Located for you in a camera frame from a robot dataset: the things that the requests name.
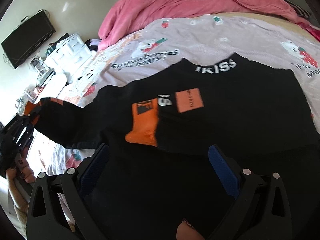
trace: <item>strawberry print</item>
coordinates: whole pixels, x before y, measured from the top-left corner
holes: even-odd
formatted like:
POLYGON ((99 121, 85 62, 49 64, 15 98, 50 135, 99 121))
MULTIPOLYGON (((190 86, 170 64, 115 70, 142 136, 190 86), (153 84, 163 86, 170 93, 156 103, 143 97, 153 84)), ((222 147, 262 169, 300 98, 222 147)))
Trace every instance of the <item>strawberry print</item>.
POLYGON ((141 51, 143 53, 147 53, 149 52, 150 50, 154 49, 155 47, 159 46, 161 43, 165 42, 167 40, 167 38, 161 38, 159 39, 158 41, 156 41, 155 43, 151 44, 151 47, 150 48, 146 48, 146 49, 142 49, 141 51))
POLYGON ((318 67, 318 62, 316 62, 314 59, 313 59, 313 57, 311 57, 311 55, 308 53, 308 52, 306 52, 303 48, 299 48, 299 51, 300 51, 300 55, 303 55, 304 56, 304 58, 303 58, 303 60, 305 61, 305 62, 307 62, 307 63, 309 63, 309 64, 311 64, 311 65, 313 65, 314 67, 318 67))
POLYGON ((90 94, 92 94, 95 90, 96 90, 96 82, 94 82, 90 87, 89 89, 87 90, 87 92, 83 95, 83 97, 86 97, 90 94))
POLYGON ((161 24, 162 28, 168 28, 169 27, 169 21, 165 20, 161 24))

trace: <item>white wall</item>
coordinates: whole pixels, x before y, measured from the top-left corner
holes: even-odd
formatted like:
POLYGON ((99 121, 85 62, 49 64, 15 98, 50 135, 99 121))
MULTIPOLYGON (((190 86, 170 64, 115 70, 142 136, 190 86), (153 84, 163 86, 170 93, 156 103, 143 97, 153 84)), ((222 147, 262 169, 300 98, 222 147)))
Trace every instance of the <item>white wall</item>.
MULTIPOLYGON (((41 47, 44 56, 47 45, 65 33, 80 33, 81 38, 97 38, 98 29, 109 9, 117 0, 14 0, 0 21, 0 43, 12 32, 25 16, 32 16, 40 9, 50 12, 50 21, 56 33, 41 47)), ((17 69, 0 58, 0 121, 6 125, 15 115, 15 101, 23 90, 35 83, 37 73, 26 60, 17 69)))

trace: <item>orange patch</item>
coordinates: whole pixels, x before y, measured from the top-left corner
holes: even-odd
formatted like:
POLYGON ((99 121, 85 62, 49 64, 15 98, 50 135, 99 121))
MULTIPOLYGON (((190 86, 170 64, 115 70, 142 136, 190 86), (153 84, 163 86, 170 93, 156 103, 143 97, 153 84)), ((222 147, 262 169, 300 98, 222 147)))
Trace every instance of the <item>orange patch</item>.
POLYGON ((130 143, 157 146, 158 99, 132 104, 133 127, 125 140, 130 143))
MULTIPOLYGON (((40 105, 40 106, 41 106, 41 102, 39 102, 39 103, 37 103, 37 104, 33 104, 33 103, 31 103, 30 101, 28 101, 27 104, 26 104, 26 107, 25 107, 25 109, 24 109, 23 115, 28 115, 28 114, 30 114, 30 113, 32 112, 32 110, 33 110, 37 105, 40 105)), ((31 121, 31 123, 32 123, 33 125, 36 125, 36 123, 38 122, 38 120, 39 120, 39 115, 37 115, 37 116, 31 121)))
POLYGON ((204 107, 198 88, 176 92, 176 100, 179 113, 204 107))

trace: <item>screw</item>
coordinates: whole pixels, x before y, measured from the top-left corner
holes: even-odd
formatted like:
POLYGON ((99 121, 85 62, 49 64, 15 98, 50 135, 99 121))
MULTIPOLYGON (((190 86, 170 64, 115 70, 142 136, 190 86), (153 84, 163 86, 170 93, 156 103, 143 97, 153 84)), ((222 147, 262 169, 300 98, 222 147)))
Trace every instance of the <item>screw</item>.
POLYGON ((69 170, 67 170, 67 173, 68 173, 69 175, 74 174, 75 172, 76 172, 76 169, 75 169, 75 168, 70 168, 69 170))
POLYGON ((251 171, 249 169, 243 169, 242 171, 245 175, 250 175, 251 171))
POLYGON ((45 173, 44 173, 44 172, 40 172, 40 173, 38 174, 38 178, 39 178, 39 179, 42 179, 44 176, 45 176, 45 173))
POLYGON ((275 179, 279 179, 280 178, 280 175, 279 175, 279 173, 274 173, 274 174, 272 174, 272 176, 275 178, 275 179))

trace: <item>clothing pile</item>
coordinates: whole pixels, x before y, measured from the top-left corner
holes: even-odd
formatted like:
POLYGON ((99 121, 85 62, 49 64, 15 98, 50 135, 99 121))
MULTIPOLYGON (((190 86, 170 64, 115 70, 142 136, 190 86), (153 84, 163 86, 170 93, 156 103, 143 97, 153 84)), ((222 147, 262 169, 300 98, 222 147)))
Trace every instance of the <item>clothing pile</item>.
POLYGON ((119 0, 108 12, 99 29, 102 42, 99 50, 116 44, 124 36, 143 29, 162 18, 193 18, 221 12, 248 12, 277 15, 311 33, 320 41, 320 31, 314 29, 284 0, 119 0))
POLYGON ((53 141, 109 145, 108 165, 84 199, 109 239, 173 240, 183 219, 208 237, 233 203, 208 160, 213 144, 256 174, 278 172, 293 239, 318 236, 319 134, 291 70, 237 53, 212 65, 183 58, 103 87, 84 108, 53 98, 39 104, 35 128, 53 141))

